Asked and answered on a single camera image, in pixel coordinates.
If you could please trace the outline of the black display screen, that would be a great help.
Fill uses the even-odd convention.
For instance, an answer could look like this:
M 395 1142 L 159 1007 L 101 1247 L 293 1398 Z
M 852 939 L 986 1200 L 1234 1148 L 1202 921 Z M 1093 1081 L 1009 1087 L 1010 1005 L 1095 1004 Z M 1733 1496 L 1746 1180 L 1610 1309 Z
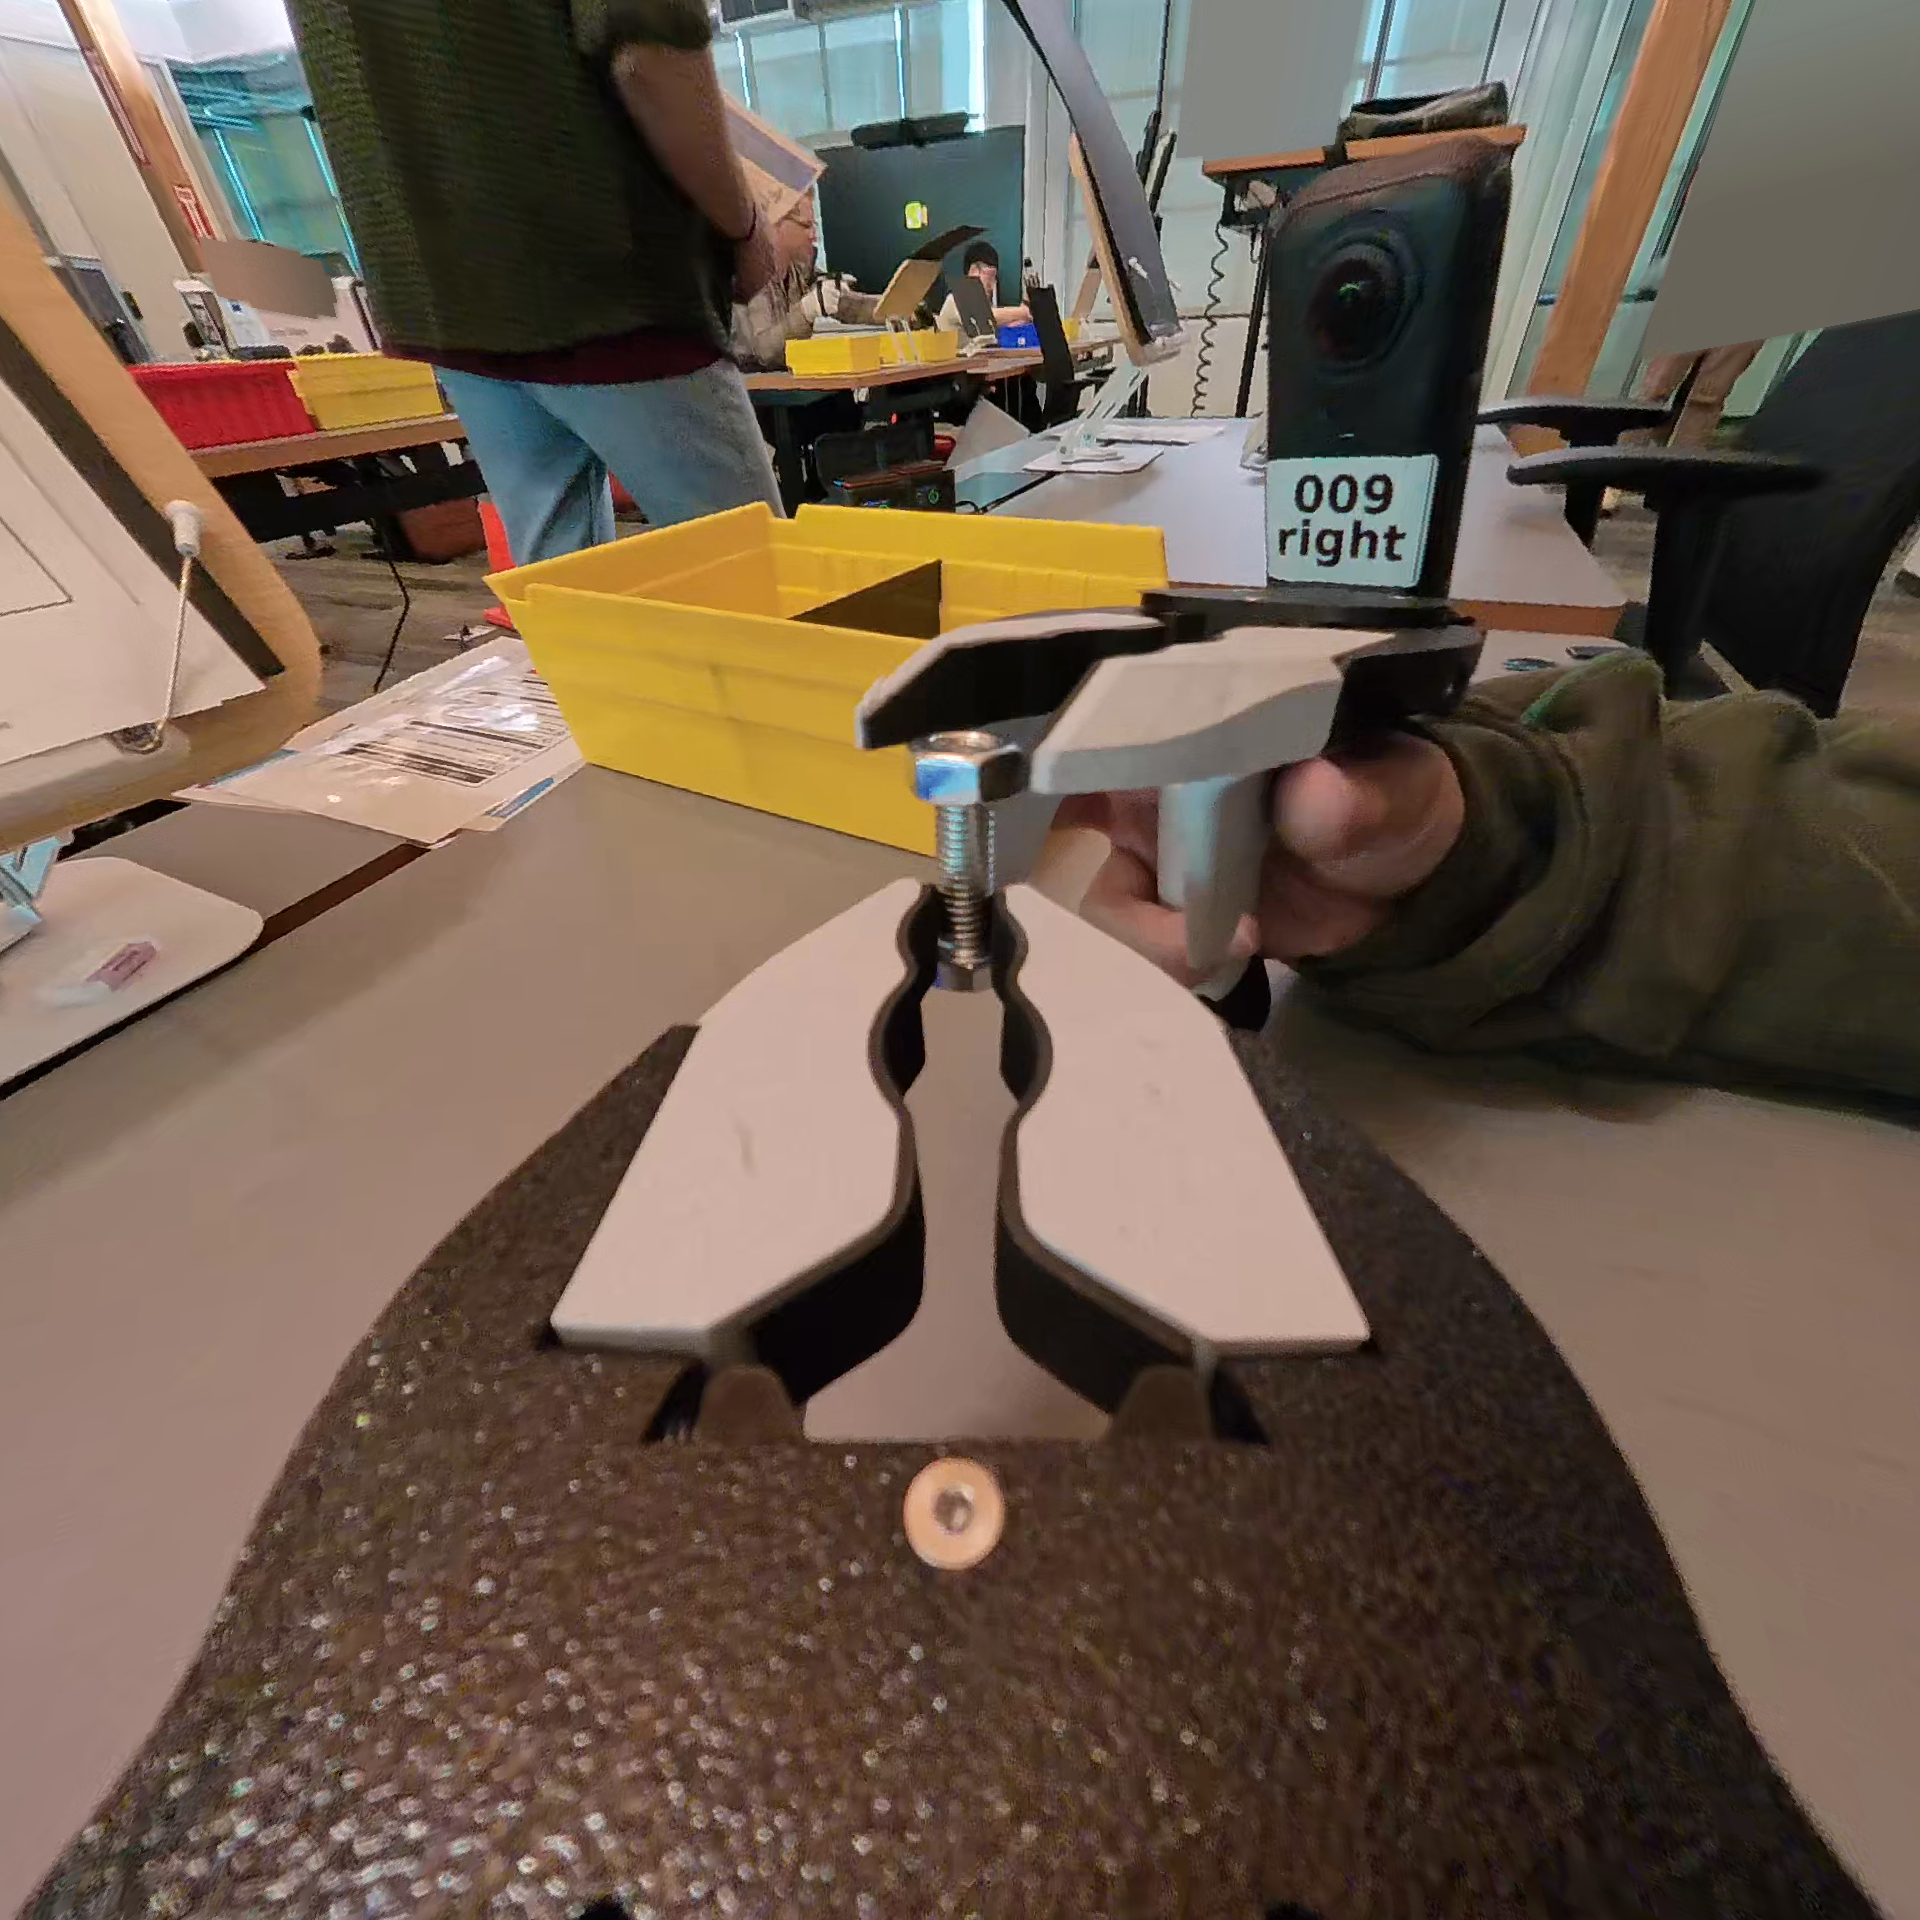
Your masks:
M 1027 263 L 1023 132 L 982 127 L 925 145 L 860 149 L 844 139 L 819 149 L 815 188 L 822 263 L 879 295 L 906 259 L 941 232 L 979 228 L 1002 268 L 1002 302 L 1012 299 Z

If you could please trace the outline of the silver hex nut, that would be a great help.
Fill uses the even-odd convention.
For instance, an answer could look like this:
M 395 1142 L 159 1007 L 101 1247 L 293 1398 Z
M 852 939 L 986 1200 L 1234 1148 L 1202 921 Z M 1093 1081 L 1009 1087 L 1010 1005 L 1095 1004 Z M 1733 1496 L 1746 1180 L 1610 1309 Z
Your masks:
M 1027 790 L 1027 755 L 982 728 L 941 731 L 911 749 L 914 797 L 937 809 L 995 807 Z

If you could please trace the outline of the silver hex bolt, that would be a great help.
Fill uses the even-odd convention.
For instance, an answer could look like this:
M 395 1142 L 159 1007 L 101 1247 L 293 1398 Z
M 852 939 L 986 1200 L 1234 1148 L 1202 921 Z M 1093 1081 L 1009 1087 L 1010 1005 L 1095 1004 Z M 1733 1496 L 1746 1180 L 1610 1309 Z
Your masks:
M 991 979 L 997 896 L 997 830 L 990 804 L 932 809 L 937 880 L 945 905 L 937 982 L 947 991 L 977 991 Z

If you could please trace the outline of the yellow plastic bin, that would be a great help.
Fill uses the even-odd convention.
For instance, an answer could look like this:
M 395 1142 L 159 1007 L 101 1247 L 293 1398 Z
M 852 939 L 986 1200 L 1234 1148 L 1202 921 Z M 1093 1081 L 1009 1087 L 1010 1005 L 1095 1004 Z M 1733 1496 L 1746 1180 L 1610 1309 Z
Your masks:
M 854 744 L 858 701 L 921 639 L 794 614 L 929 560 L 945 631 L 1134 607 L 1167 582 L 1143 523 L 827 504 L 719 511 L 486 582 L 589 764 L 925 857 L 906 751 Z

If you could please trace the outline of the short red storage bin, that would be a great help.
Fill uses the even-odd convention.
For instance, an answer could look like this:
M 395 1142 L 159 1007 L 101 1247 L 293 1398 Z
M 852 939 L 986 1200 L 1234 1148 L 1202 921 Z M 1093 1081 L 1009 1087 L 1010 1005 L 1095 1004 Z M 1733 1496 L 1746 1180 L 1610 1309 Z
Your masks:
M 130 371 L 186 448 L 283 441 L 318 432 L 290 358 L 148 363 Z

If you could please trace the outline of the black bin divider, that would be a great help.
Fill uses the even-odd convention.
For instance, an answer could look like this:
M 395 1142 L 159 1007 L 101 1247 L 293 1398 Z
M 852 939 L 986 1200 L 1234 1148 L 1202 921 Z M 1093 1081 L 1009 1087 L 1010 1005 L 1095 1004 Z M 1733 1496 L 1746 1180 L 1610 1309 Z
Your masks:
M 809 625 L 935 639 L 945 631 L 945 565 L 929 560 L 791 614 Z

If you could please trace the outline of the long wooden work table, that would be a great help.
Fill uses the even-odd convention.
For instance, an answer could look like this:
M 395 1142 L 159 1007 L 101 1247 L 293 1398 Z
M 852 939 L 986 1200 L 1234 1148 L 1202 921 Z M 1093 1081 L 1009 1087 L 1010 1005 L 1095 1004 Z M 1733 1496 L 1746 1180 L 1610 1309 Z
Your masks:
M 259 544 L 333 535 L 478 501 L 486 481 L 455 414 L 318 427 L 307 433 L 193 448 L 188 457 Z

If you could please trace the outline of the black-backed document stand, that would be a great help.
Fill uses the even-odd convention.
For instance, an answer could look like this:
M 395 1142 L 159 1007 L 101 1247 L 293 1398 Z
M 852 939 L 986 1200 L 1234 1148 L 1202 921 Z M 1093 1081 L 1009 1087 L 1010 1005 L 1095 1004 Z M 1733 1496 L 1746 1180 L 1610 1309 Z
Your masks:
M 1114 108 L 1073 29 L 1066 1 L 1005 1 L 1046 81 L 1061 95 L 1074 173 L 1083 185 L 1095 263 L 1108 289 L 1121 342 L 1146 371 L 1178 355 L 1185 321 L 1172 293 L 1161 232 Z

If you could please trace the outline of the laminated printed sheet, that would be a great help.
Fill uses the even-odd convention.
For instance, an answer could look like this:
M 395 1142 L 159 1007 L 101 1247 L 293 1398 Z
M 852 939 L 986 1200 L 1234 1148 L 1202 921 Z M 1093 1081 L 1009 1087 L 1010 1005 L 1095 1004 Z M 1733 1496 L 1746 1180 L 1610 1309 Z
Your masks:
M 435 847 L 506 824 L 582 766 L 522 637 L 495 632 L 178 797 L 309 813 Z

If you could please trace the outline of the grey desk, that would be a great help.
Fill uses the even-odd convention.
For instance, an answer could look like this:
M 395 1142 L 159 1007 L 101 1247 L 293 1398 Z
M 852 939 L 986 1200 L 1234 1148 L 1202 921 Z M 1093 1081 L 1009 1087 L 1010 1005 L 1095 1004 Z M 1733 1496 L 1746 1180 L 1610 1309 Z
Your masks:
M 221 807 L 125 846 L 314 917 L 4 1095 L 4 1915 L 426 1254 L 668 1027 L 906 876 L 601 773 L 388 868 Z M 1435 1060 L 1300 1004 L 1277 1039 L 1540 1316 L 1756 1731 L 1915 1915 L 1915 1119 Z

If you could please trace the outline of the black office chair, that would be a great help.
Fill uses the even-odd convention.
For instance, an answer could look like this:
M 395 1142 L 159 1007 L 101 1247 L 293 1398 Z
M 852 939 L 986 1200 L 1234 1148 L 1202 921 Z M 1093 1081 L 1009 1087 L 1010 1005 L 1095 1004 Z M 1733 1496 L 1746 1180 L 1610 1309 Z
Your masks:
M 1515 460 L 1591 544 L 1607 489 L 1655 513 L 1649 591 L 1615 623 L 1676 701 L 1779 691 L 1833 718 L 1866 614 L 1918 513 L 1918 315 L 1818 334 L 1729 448 L 1629 445 L 1653 400 L 1527 396 L 1478 420 L 1565 448 Z

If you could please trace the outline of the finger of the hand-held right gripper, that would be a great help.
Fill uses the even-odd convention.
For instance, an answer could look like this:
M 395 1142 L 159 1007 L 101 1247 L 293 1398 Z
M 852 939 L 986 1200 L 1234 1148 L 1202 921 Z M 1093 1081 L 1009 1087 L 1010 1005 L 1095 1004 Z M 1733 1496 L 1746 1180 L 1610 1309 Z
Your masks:
M 1322 755 L 1354 687 L 1401 671 L 1399 631 L 1239 628 L 1097 662 L 1029 759 L 1050 799 L 1158 795 L 1158 899 L 1185 919 L 1202 995 L 1234 990 L 1258 909 L 1276 775 Z
M 1050 731 L 1087 671 L 1107 659 L 1151 654 L 1174 639 L 1163 611 L 1069 607 L 1015 614 L 941 632 L 854 709 L 862 751 L 907 749 L 914 766 L 982 759 L 979 773 L 914 773 L 932 809 L 935 857 L 945 883 L 995 889 L 1050 876 L 1057 836 L 1097 833 L 1117 846 L 1137 824 L 1130 799 L 1050 799 L 1023 783 L 1027 757 Z

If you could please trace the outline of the person's right hand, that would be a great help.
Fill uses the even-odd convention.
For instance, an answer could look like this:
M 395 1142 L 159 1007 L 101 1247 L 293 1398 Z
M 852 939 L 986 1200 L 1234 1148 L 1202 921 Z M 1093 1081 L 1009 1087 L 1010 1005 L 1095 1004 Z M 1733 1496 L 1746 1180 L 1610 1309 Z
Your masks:
M 1111 847 L 1081 917 L 1193 990 L 1212 971 L 1189 966 L 1185 917 L 1161 900 L 1158 811 L 1151 790 L 1108 792 L 1066 799 L 1053 823 L 1099 832 Z M 1234 971 L 1331 957 L 1380 929 L 1454 851 L 1466 799 L 1438 744 L 1396 734 L 1290 766 L 1268 817 L 1258 905 L 1233 934 Z

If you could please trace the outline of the person's right forearm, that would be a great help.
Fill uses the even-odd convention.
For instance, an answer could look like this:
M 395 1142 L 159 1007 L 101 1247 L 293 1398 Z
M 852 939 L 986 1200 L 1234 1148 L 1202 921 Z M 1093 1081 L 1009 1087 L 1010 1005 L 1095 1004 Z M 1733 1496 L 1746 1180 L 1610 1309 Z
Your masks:
M 1915 1104 L 1915 710 L 1670 701 L 1610 655 L 1423 734 L 1460 836 L 1300 961 L 1322 1001 L 1435 1051 Z

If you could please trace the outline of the wooden post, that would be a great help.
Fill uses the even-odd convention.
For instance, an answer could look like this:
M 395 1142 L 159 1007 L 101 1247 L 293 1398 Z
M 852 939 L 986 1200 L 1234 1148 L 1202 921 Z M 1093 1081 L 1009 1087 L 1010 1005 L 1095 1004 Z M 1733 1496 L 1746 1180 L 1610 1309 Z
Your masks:
M 1629 397 L 1695 155 L 1749 4 L 1582 4 L 1580 79 L 1540 97 L 1491 397 Z

